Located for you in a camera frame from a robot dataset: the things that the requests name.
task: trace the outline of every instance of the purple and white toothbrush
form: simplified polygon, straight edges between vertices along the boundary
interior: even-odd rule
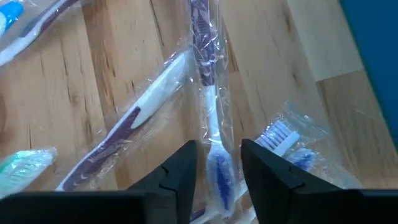
[[[72,191],[95,175],[102,165],[126,143],[136,128],[147,121],[181,86],[190,51],[182,52],[162,72],[109,134],[62,180],[56,190]]]
[[[210,152],[206,161],[206,178],[211,204],[223,217],[234,211],[235,176],[233,160],[221,141],[218,125],[215,82],[215,46],[211,36],[209,0],[190,0],[193,32],[193,52],[205,90],[211,138]]]
[[[33,18],[19,34],[16,40],[0,52],[0,66],[11,61],[38,38],[51,23],[68,7],[78,0],[55,0],[38,16]]]

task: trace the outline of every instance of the toothbrush head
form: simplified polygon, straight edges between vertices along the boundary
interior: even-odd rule
[[[283,156],[299,139],[300,135],[296,131],[277,120],[255,142],[278,156]]]
[[[217,145],[212,145],[206,162],[207,181],[212,203],[223,217],[234,211],[235,174],[231,155]]]
[[[291,153],[286,159],[295,166],[309,171],[313,167],[316,157],[317,155],[311,149],[301,148]]]
[[[55,149],[19,151],[0,163],[0,198],[31,184],[55,159]]]
[[[0,15],[5,18],[5,29],[18,20],[19,16],[24,12],[24,7],[20,2],[10,1],[0,6]]]

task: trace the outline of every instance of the wooden table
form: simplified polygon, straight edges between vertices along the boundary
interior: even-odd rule
[[[145,90],[188,34],[183,1],[94,0],[74,7],[1,68],[0,156],[58,149],[54,166],[31,189],[56,186]],[[338,1],[220,4],[229,35],[235,146],[258,135],[290,100],[330,127],[326,156],[365,187],[396,187],[398,157]],[[145,151],[127,156],[102,189],[128,187],[192,138],[191,111],[174,108],[165,109],[170,123],[164,130]]]

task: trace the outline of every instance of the plastic wrapper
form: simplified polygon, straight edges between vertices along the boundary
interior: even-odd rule
[[[100,180],[122,159],[144,150],[151,137],[167,124],[170,114],[164,108],[177,109],[181,103],[174,97],[185,83],[191,50],[173,55],[152,78],[145,91],[123,106],[119,121],[70,170],[57,187],[59,191],[96,189]]]
[[[192,90],[200,124],[197,187],[191,223],[229,218],[239,194],[228,88],[228,53],[217,0],[190,0],[196,72]]]
[[[328,144],[328,135],[326,129],[317,125],[312,118],[299,113],[291,103],[285,103],[282,111],[255,141],[331,184],[343,189],[362,188],[355,176],[337,161],[324,156],[328,150],[334,150]]]
[[[81,4],[78,0],[0,0],[0,66],[28,48],[65,10]]]
[[[28,187],[57,158],[55,148],[18,151],[0,162],[0,199]]]

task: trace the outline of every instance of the white bristles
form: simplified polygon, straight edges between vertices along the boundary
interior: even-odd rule
[[[255,142],[278,156],[283,156],[299,139],[300,135],[296,131],[292,131],[286,124],[278,120]]]

